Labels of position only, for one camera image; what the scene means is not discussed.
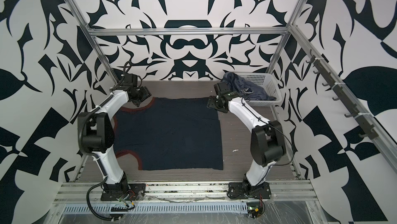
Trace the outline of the navy tank top red trim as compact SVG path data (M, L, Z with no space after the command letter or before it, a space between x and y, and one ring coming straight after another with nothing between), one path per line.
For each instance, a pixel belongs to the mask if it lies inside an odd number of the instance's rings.
M132 155L143 171L223 170L218 112L207 102L153 98L142 108L120 108L113 116L116 156Z

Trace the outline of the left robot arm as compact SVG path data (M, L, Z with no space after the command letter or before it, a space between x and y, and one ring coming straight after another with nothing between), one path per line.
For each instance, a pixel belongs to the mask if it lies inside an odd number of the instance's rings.
M129 185L125 172L119 166L114 152L115 132L111 119L128 102L140 106L151 93L142 86L142 78L125 73L111 88L110 95L90 112L78 116L78 145L80 152L93 157L102 177L105 191L127 192Z

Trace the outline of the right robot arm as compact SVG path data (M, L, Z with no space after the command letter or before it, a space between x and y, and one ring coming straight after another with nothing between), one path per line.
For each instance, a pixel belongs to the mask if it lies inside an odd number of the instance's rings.
M250 153L253 162L241 183L230 183L231 199L257 198L270 194L266 177L272 167L286 154L281 124L270 121L256 112L238 92L230 90L225 82L214 85L207 107L223 113L232 113L251 133Z

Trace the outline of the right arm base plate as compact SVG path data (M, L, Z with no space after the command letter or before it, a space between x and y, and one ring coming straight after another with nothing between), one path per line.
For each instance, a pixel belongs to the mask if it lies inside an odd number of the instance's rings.
M251 186L247 181L229 183L227 196L230 199L270 199L271 189L267 182Z

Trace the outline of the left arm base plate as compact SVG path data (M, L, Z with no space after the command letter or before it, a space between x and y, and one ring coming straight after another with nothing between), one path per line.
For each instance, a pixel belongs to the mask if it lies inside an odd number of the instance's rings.
M104 184L101 201L118 201L124 199L126 201L135 201L145 196L146 184L134 183L121 185L121 184Z

